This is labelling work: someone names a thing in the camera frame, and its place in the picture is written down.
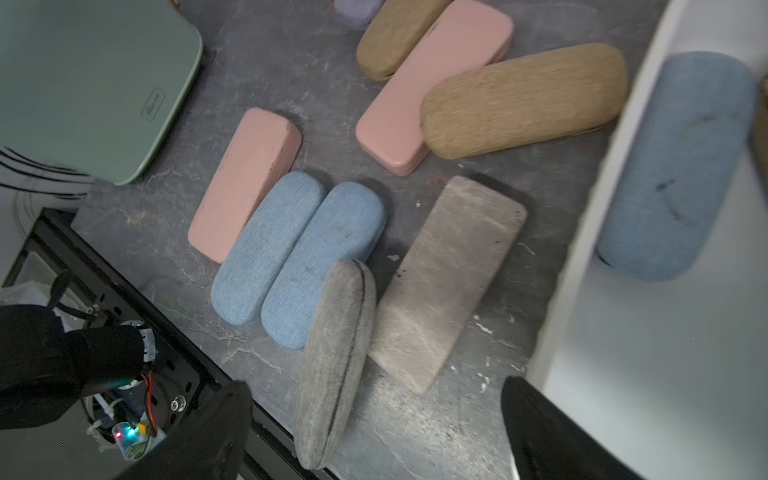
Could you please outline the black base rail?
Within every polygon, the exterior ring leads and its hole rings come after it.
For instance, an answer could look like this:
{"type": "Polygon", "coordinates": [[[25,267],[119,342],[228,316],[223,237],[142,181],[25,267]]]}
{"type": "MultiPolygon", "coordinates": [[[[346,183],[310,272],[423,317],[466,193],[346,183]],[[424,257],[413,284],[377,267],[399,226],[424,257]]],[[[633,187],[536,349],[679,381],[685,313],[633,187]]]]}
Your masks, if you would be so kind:
{"type": "Polygon", "coordinates": [[[24,266],[35,259],[63,274],[80,303],[65,311],[84,321],[83,337],[96,341],[97,359],[105,358],[107,345],[118,337],[116,329],[128,341],[118,350],[130,357],[143,335],[149,351],[139,383],[123,398],[135,414],[156,421],[161,432],[173,432],[232,379],[71,228],[73,217],[44,209],[4,284],[19,284],[24,266]]]}

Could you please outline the pink glasses case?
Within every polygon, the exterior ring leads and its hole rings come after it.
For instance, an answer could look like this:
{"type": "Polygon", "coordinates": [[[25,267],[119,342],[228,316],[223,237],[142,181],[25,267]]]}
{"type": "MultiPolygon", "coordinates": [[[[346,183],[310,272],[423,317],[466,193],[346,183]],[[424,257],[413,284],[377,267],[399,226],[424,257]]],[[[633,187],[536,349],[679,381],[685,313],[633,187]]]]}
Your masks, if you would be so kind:
{"type": "Polygon", "coordinates": [[[257,206],[290,171],[301,143],[299,129],[287,118],[247,110],[190,224],[190,245],[222,263],[257,206]]]}
{"type": "Polygon", "coordinates": [[[499,60],[514,24],[481,1],[454,1],[437,17],[358,121],[362,149],[397,176],[412,173],[428,155],[421,104],[441,81],[499,60]]]}

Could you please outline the pink glasses case upper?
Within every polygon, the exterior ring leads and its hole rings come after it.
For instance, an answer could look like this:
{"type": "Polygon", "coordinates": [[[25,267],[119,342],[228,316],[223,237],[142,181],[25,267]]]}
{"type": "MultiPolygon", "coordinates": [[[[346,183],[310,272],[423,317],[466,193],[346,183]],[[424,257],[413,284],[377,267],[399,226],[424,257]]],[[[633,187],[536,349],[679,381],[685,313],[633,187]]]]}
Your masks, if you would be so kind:
{"type": "Polygon", "coordinates": [[[441,81],[499,60],[514,24],[481,1],[454,1],[437,17],[358,121],[362,149],[397,176],[412,173],[428,155],[421,104],[441,81]]]}

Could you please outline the white plastic storage tray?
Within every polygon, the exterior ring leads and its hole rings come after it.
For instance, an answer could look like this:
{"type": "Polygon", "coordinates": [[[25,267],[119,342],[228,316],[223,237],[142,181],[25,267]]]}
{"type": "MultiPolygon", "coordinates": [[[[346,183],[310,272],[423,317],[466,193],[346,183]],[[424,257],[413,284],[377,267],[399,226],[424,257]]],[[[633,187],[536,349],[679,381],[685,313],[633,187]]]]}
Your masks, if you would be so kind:
{"type": "Polygon", "coordinates": [[[594,253],[664,61],[713,51],[767,72],[763,1],[672,1],[590,192],[527,380],[646,479],[767,475],[767,189],[750,151],[701,255],[669,282],[594,253]]]}

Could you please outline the light blue glasses case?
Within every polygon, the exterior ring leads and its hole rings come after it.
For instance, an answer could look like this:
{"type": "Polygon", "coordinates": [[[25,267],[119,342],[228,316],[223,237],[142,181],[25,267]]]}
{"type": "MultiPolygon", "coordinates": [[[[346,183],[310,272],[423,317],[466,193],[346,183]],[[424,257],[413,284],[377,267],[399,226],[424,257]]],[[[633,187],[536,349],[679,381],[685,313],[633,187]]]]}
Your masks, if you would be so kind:
{"type": "Polygon", "coordinates": [[[234,326],[259,319],[271,286],[325,197],[323,185],[304,172],[288,173],[273,186],[213,280],[211,304],[219,317],[234,326]]]}
{"type": "Polygon", "coordinates": [[[757,91],[754,74],[734,57],[668,58],[595,246],[603,263],[649,282],[691,268],[746,146],[757,91]]]}
{"type": "Polygon", "coordinates": [[[342,259],[365,262],[386,225],[383,201],[357,182],[336,185],[299,237],[261,308],[265,331],[280,346],[301,350],[324,282],[342,259]]]}

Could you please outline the pink glasses case lower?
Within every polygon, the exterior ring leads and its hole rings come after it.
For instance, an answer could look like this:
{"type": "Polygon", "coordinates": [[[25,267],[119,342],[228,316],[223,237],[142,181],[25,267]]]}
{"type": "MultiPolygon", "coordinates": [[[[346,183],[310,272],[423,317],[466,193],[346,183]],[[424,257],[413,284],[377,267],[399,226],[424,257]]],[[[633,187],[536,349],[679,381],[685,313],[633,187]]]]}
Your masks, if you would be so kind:
{"type": "Polygon", "coordinates": [[[290,171],[301,143],[299,129],[287,118],[247,110],[190,224],[190,245],[222,263],[257,206],[290,171]]]}

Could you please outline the mint green toaster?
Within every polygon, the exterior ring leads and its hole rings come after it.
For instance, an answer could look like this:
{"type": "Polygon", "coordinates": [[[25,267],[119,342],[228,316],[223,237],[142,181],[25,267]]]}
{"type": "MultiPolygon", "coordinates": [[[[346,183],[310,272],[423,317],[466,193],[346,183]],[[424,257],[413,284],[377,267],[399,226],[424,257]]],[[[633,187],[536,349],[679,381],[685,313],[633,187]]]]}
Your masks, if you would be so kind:
{"type": "Polygon", "coordinates": [[[4,1],[1,151],[128,184],[191,87],[199,30],[168,1],[4,1]]]}

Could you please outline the purple fabric glasses case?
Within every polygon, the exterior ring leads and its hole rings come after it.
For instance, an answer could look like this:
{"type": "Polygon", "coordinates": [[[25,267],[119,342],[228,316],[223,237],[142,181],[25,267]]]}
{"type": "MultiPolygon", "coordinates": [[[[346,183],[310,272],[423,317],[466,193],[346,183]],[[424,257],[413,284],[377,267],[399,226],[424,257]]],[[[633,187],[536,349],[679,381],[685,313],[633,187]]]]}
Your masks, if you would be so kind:
{"type": "Polygon", "coordinates": [[[380,10],[384,0],[335,0],[334,10],[354,30],[364,31],[380,10]]]}

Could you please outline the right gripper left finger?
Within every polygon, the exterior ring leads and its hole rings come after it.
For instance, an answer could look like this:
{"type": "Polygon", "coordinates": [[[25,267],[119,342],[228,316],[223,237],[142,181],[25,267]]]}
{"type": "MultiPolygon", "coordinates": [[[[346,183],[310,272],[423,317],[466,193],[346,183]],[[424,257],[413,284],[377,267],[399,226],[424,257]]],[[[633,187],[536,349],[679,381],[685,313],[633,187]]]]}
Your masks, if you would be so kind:
{"type": "Polygon", "coordinates": [[[235,479],[252,419],[252,395],[243,381],[223,386],[119,479],[235,479]]]}

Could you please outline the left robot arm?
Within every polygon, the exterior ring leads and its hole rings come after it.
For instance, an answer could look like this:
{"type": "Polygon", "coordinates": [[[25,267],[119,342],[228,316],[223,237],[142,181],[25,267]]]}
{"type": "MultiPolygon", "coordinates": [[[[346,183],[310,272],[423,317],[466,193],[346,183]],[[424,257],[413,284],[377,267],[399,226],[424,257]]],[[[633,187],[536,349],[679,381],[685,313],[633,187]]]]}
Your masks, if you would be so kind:
{"type": "Polygon", "coordinates": [[[1,308],[1,428],[58,420],[79,399],[131,383],[152,332],[131,325],[65,331],[48,307],[1,308]]]}

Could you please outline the tan fabric glasses case upper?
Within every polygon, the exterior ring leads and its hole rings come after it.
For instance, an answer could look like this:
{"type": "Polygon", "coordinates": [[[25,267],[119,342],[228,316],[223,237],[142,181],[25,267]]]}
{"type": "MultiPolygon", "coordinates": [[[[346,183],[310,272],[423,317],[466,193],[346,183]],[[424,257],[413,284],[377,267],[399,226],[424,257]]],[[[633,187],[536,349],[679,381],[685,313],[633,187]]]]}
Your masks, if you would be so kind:
{"type": "Polygon", "coordinates": [[[387,0],[363,34],[356,61],[370,80],[386,82],[451,0],[387,0]]]}

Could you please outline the grey fabric glasses case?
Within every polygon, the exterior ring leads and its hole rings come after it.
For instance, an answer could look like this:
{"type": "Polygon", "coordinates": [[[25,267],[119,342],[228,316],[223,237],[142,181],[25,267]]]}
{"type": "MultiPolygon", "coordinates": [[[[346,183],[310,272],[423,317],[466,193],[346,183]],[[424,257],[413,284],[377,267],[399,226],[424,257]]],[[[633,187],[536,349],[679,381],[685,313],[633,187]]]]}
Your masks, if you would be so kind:
{"type": "Polygon", "coordinates": [[[300,362],[294,443],[307,470],[328,466],[344,436],[371,343],[376,284],[362,262],[334,264],[300,362]]]}

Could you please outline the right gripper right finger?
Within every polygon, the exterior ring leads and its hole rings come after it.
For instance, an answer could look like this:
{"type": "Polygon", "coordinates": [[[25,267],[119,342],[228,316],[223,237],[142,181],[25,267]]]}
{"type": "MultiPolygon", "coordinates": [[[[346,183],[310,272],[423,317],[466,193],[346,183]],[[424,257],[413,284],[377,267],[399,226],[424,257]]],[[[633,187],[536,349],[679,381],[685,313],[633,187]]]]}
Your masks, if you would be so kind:
{"type": "Polygon", "coordinates": [[[520,479],[637,479],[523,377],[509,377],[501,411],[520,479]]]}

